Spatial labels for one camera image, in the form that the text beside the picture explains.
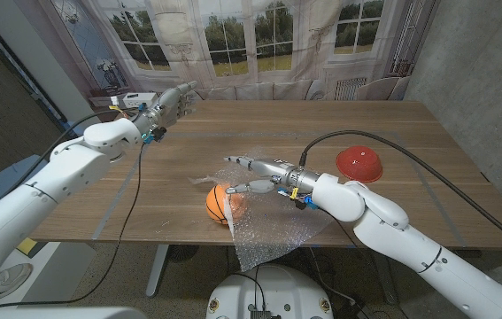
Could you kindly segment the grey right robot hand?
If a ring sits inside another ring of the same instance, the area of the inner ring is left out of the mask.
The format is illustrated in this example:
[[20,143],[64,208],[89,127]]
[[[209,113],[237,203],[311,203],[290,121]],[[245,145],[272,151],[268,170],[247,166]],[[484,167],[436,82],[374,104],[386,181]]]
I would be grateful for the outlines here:
[[252,159],[246,156],[228,156],[225,161],[236,163],[259,176],[258,180],[226,188],[227,194],[265,194],[285,187],[292,198],[313,191],[321,174],[296,166],[282,159]]

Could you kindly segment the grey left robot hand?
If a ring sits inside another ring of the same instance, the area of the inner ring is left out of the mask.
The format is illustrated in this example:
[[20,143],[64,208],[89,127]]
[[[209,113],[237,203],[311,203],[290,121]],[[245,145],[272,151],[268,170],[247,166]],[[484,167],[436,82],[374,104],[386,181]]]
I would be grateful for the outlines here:
[[196,81],[180,84],[167,89],[155,102],[144,106],[133,119],[142,139],[150,136],[155,140],[160,139],[180,118],[195,112],[195,109],[191,108],[189,93],[196,86]]

